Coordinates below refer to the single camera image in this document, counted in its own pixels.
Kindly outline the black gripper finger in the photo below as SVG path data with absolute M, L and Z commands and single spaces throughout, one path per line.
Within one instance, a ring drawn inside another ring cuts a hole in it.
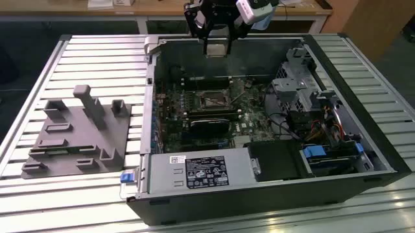
M 240 37 L 240 30 L 235 23 L 228 24 L 228 37 L 227 37 L 227 55 L 231 54 L 232 42 Z
M 204 32 L 203 32 L 203 54 L 207 55 L 208 54 L 208 36 L 210 36 L 210 32 L 212 29 L 212 25 L 207 24 L 204 26 Z

